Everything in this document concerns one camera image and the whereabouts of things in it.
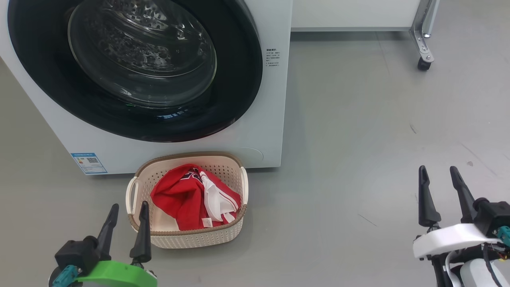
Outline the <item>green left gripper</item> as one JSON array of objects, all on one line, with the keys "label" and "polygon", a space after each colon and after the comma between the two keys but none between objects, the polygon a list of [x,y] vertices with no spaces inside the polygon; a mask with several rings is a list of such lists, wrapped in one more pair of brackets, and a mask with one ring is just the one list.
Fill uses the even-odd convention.
[{"label": "green left gripper", "polygon": [[135,244],[129,253],[132,264],[111,260],[110,247],[119,209],[118,204],[112,205],[97,237],[97,254],[100,262],[88,275],[79,276],[78,283],[84,287],[157,287],[157,276],[142,265],[152,259],[151,223],[147,201],[141,204],[139,230]]}]

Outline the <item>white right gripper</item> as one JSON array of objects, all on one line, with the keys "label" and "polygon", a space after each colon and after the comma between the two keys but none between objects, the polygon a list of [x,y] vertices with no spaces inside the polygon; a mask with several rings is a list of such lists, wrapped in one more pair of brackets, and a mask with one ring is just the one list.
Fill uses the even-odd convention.
[{"label": "white right gripper", "polygon": [[[503,243],[499,238],[487,237],[474,224],[477,211],[473,208],[474,197],[464,182],[458,168],[451,166],[452,185],[457,191],[461,207],[461,223],[446,228],[434,229],[413,241],[414,258],[437,256],[455,250],[462,250],[480,244]],[[418,223],[431,228],[441,221],[430,192],[430,179],[424,165],[418,170]]]}]

